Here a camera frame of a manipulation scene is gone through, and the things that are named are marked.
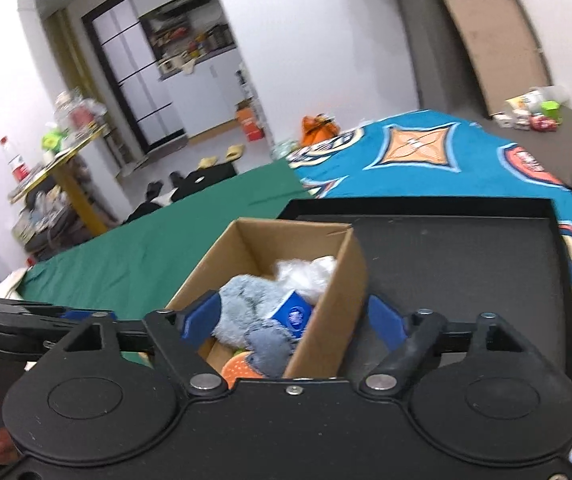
wooden board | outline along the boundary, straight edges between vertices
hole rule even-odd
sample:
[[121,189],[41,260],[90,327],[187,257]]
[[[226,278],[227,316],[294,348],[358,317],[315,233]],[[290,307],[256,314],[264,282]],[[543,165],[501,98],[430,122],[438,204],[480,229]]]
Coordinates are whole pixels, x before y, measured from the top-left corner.
[[468,51],[488,115],[533,86],[551,84],[518,0],[443,0]]

blue gripper pad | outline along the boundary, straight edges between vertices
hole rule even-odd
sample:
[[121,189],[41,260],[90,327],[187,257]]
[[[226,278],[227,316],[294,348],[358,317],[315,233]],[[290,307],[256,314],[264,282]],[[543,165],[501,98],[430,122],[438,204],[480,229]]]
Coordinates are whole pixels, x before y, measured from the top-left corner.
[[181,338],[197,350],[210,337],[221,317],[221,298],[215,293],[201,301],[196,307],[188,306]]
[[376,296],[368,298],[368,320],[377,336],[386,343],[390,352],[400,346],[408,337],[405,332],[403,317]]

plastic bag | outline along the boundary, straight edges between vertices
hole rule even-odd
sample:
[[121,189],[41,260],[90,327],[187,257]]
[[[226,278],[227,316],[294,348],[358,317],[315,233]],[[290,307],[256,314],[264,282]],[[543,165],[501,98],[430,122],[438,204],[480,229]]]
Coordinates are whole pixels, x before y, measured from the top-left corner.
[[314,306],[325,292],[335,272],[337,260],[334,256],[323,256],[312,262],[281,260],[275,266],[277,282],[288,290],[294,289],[298,295]]

doorway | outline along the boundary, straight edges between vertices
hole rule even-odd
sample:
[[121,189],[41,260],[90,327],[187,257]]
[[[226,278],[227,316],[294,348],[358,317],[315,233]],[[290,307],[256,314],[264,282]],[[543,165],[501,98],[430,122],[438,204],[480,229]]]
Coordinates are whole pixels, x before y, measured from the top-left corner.
[[144,153],[185,134],[130,0],[106,0],[82,17],[112,92]]

black shoe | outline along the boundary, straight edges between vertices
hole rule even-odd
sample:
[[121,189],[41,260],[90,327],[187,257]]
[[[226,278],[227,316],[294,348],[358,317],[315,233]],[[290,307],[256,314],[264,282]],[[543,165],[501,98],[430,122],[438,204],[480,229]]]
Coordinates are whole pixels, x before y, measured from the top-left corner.
[[150,202],[154,198],[157,198],[162,192],[163,182],[161,180],[156,180],[148,184],[146,189],[146,202]]
[[179,173],[179,171],[173,171],[173,173],[168,175],[168,178],[170,179],[170,183],[172,184],[173,189],[175,187],[181,187],[181,184],[183,184],[183,181],[185,180],[185,178],[181,173]]

